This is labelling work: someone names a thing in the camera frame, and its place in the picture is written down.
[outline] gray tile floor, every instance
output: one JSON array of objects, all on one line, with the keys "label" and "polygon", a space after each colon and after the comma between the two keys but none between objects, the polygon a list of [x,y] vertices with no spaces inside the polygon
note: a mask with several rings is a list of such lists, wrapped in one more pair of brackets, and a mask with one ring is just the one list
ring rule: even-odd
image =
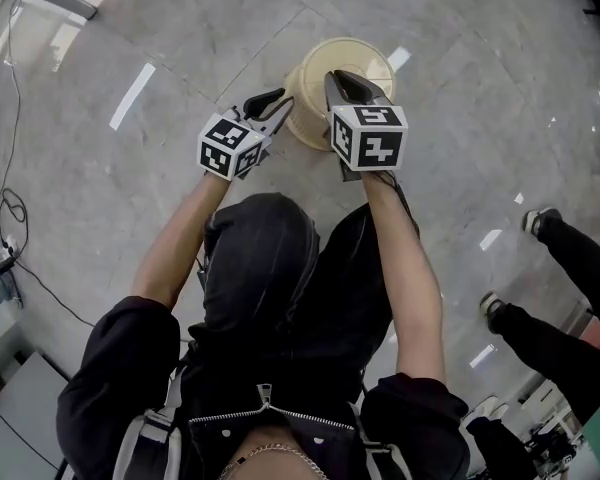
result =
[{"label": "gray tile floor", "polygon": [[[100,12],[84,24],[23,0],[12,27],[22,114],[8,186],[29,205],[25,262],[62,300],[95,322],[127,294],[202,174],[193,159],[210,113],[279,87],[318,42],[350,35],[385,55],[411,54],[397,72],[410,123],[399,177],[441,283],[449,385],[470,405],[516,396],[531,372],[488,333],[480,297],[497,289],[555,324],[581,300],[520,218],[557,205],[600,242],[600,26],[582,14],[585,0],[91,1]],[[0,9],[0,183],[16,103],[4,62],[9,2]],[[114,131],[109,121],[146,63],[156,71]],[[358,184],[340,183],[333,155],[286,130],[272,153],[227,203],[279,190],[326,241],[364,200]],[[74,372],[89,329],[17,277],[26,332]],[[192,278],[175,311],[183,336],[202,316],[200,300]],[[496,350],[471,367],[488,345]],[[395,347],[390,332],[369,384],[392,373]]]}]

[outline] silver necklace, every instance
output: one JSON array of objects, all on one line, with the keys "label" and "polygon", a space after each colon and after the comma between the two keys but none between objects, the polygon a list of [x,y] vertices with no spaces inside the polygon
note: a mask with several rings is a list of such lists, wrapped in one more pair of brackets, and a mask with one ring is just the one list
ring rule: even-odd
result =
[{"label": "silver necklace", "polygon": [[270,444],[265,444],[264,446],[258,446],[258,448],[254,448],[253,450],[251,450],[247,456],[240,457],[238,460],[236,460],[234,462],[229,462],[229,464],[227,464],[225,466],[225,468],[222,470],[222,473],[220,473],[218,480],[228,480],[229,478],[231,478],[233,473],[235,473],[236,470],[240,466],[242,466],[242,464],[244,464],[247,460],[254,457],[255,455],[258,455],[259,453],[268,452],[268,451],[293,453],[294,455],[297,455],[303,461],[305,461],[305,463],[311,468],[311,470],[315,473],[315,475],[320,480],[329,480],[327,478],[327,475],[325,475],[322,472],[322,470],[318,467],[318,465],[315,462],[313,462],[309,457],[307,457],[307,455],[304,452],[301,452],[300,450],[293,448],[291,446],[288,446],[286,444],[280,444],[280,443],[270,443]]}]

